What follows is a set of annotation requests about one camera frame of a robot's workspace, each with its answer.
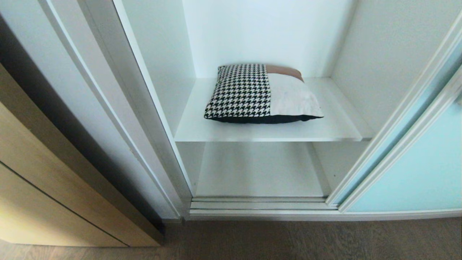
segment wooden floor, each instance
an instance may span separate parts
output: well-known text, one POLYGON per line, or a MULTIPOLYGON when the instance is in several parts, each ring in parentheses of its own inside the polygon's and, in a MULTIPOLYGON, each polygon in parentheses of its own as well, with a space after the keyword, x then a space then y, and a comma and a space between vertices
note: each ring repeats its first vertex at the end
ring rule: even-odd
POLYGON ((162 248, 66 248, 0 241, 2 260, 459 260, 461 218, 387 222, 187 222, 162 248))

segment pillow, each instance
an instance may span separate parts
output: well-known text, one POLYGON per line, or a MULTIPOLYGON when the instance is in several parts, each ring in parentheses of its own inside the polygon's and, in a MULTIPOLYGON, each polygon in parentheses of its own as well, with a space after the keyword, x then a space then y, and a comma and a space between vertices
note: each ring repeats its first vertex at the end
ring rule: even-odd
POLYGON ((279 124, 324 117, 298 70, 265 64, 218 67, 204 118, 229 123, 279 124))

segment houndstooth pattern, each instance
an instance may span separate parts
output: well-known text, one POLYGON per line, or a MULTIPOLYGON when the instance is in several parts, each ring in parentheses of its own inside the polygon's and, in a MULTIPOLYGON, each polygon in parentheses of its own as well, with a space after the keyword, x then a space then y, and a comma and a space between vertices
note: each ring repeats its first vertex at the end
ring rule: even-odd
POLYGON ((264 64, 220 66, 204 118, 269 116, 270 98, 264 64))

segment white shelf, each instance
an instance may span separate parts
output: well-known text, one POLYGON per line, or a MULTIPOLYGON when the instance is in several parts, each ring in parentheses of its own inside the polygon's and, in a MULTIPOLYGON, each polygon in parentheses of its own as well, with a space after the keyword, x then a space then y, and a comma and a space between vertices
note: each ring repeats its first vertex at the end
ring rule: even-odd
POLYGON ((207 142, 195 196, 325 197, 311 143, 207 142))
POLYGON ((216 79, 196 79, 184 109, 176 142, 369 141, 374 133, 330 78, 305 78, 324 118, 287 124, 230 124, 204 119, 216 79))

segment cabinet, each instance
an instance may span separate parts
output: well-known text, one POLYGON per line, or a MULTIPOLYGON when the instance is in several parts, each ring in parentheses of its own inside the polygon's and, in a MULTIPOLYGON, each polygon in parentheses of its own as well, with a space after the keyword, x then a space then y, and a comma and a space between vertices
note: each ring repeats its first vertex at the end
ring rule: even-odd
POLYGON ((441 91, 460 55, 458 1, 114 5, 193 216, 338 212, 441 91), (237 62, 299 69, 326 117, 281 125, 204 119, 216 67, 237 62))
POLYGON ((55 128, 0 64, 0 237, 158 246, 162 235, 55 128))

